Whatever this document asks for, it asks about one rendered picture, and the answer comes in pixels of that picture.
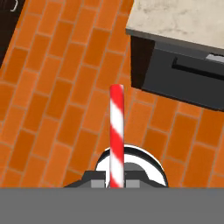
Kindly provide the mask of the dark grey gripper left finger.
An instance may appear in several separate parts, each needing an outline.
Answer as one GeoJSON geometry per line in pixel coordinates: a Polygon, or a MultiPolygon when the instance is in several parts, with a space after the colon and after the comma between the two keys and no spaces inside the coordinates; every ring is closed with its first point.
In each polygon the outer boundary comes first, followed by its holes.
{"type": "Polygon", "coordinates": [[[72,188],[108,188],[109,182],[106,180],[105,171],[85,171],[82,178],[68,184],[72,188]]]}

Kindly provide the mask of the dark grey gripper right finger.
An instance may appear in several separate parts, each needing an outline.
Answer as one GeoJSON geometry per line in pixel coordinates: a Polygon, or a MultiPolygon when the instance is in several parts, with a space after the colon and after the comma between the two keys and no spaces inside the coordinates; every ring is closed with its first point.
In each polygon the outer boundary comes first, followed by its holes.
{"type": "Polygon", "coordinates": [[[138,164],[124,164],[124,184],[126,188],[160,187],[160,184],[150,180],[145,170],[138,164]]]}

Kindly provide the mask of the red and white striped straw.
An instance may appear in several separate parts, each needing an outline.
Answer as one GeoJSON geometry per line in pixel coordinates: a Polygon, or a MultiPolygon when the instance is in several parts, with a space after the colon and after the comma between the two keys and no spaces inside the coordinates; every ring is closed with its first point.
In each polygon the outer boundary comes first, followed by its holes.
{"type": "Polygon", "coordinates": [[[124,95],[123,85],[110,87],[110,187],[123,188],[124,170],[124,95]]]}

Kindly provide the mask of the dark brown counter cabinet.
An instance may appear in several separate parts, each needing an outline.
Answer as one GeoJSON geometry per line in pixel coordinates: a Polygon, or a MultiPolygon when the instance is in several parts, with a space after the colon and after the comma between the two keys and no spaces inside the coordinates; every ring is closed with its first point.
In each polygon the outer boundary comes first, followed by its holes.
{"type": "Polygon", "coordinates": [[[130,76],[131,86],[141,89],[148,70],[155,42],[146,38],[131,37],[130,76]]]}

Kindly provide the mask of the round white black-rimmed object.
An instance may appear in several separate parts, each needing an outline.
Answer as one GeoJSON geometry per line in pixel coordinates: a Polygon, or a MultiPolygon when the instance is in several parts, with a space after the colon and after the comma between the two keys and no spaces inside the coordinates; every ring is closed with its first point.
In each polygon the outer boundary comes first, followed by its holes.
{"type": "Polygon", "coordinates": [[[132,144],[124,145],[124,163],[140,165],[150,180],[160,184],[160,187],[168,187],[168,180],[164,168],[160,162],[147,150],[132,144]]]}

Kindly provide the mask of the dark grey appliance door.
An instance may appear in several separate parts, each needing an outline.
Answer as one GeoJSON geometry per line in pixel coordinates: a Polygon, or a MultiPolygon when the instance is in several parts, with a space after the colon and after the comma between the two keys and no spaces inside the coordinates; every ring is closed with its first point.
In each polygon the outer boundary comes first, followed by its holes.
{"type": "Polygon", "coordinates": [[[224,80],[173,69],[172,62],[178,56],[224,65],[221,57],[217,60],[208,59],[206,52],[156,43],[142,89],[203,108],[224,111],[224,80]]]}

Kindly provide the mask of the dark brown cupboard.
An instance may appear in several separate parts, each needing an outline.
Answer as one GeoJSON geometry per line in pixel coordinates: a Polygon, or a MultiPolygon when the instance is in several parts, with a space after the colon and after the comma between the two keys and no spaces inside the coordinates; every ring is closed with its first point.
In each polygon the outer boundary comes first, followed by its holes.
{"type": "Polygon", "coordinates": [[[29,0],[18,0],[17,9],[11,12],[15,0],[0,0],[0,68],[2,67],[17,28],[24,21],[29,0]]]}

